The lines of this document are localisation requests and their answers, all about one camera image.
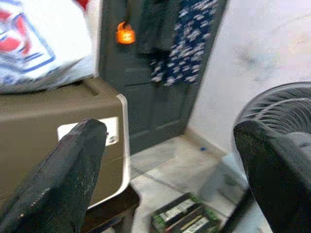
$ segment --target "plastic bag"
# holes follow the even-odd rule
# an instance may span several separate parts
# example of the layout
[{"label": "plastic bag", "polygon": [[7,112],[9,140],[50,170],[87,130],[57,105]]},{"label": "plastic bag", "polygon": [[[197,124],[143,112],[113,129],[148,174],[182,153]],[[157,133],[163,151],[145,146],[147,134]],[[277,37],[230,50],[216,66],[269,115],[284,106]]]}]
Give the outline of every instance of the plastic bag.
[{"label": "plastic bag", "polygon": [[94,71],[83,10],[71,0],[0,0],[0,93],[56,88]]}]

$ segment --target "black fan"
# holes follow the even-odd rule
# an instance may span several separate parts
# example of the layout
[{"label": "black fan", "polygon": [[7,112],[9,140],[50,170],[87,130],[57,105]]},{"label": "black fan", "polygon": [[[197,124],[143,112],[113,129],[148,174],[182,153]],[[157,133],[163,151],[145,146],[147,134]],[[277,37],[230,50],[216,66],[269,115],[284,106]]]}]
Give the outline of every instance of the black fan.
[{"label": "black fan", "polygon": [[250,189],[223,232],[231,232],[252,196],[273,232],[311,232],[311,83],[253,98],[237,119],[234,139]]}]

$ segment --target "beige printer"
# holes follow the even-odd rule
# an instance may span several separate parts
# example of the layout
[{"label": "beige printer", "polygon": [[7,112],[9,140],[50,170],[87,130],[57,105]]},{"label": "beige printer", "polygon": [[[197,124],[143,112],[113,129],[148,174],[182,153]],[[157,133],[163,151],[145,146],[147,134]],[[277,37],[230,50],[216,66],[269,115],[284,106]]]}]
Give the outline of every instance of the beige printer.
[{"label": "beige printer", "polygon": [[125,97],[95,78],[52,91],[0,95],[0,206],[58,140],[86,118],[104,122],[109,133],[91,208],[121,193],[130,181]]}]

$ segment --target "padlock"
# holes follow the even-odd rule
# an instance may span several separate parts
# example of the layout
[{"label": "padlock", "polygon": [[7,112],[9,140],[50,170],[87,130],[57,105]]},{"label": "padlock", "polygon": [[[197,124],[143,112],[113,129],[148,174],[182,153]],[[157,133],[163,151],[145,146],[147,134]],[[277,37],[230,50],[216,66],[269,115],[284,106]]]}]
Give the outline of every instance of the padlock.
[{"label": "padlock", "polygon": [[122,22],[118,25],[116,32],[117,42],[120,44],[132,44],[135,42],[135,32],[132,30],[131,25]]}]

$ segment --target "dark green door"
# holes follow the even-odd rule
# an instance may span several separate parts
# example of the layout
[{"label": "dark green door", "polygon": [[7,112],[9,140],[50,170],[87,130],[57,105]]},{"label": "dark green door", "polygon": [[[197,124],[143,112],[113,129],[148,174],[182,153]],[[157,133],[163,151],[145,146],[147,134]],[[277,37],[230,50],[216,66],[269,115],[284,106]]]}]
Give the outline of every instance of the dark green door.
[{"label": "dark green door", "polygon": [[[202,78],[226,0],[220,0],[212,37],[207,43],[200,71]],[[136,153],[182,134],[191,114],[200,82],[165,87],[150,82],[149,57],[138,54],[136,45],[118,45],[115,32],[124,21],[125,0],[104,0],[100,75],[126,96],[131,153]],[[143,0],[132,0],[130,24],[138,32]]]}]

